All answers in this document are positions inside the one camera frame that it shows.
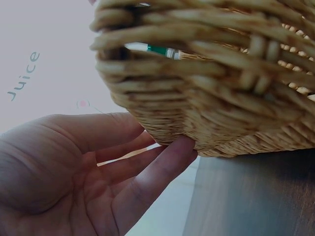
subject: palm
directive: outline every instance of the palm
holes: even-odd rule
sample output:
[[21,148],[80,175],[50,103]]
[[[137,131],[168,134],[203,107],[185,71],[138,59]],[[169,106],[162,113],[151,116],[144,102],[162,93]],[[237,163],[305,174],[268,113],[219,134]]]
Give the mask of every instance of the palm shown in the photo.
[[43,118],[10,131],[0,140],[0,234],[126,234],[196,158],[194,142],[97,164],[153,143],[128,114]]

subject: red dot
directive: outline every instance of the red dot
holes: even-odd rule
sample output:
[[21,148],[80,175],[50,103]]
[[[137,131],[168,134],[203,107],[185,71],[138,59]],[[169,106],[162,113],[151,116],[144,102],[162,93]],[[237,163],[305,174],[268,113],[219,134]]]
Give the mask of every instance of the red dot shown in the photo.
[[81,102],[80,102],[80,106],[81,106],[81,107],[86,107],[86,106],[87,106],[86,101],[81,101]]

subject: woven basket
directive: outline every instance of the woven basket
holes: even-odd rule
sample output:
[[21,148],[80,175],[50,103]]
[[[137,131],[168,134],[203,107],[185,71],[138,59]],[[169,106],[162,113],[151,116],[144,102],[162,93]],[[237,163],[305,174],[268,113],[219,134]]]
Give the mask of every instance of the woven basket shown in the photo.
[[185,134],[200,155],[225,157],[315,147],[313,0],[146,2],[99,1],[91,49],[113,100],[158,143]]

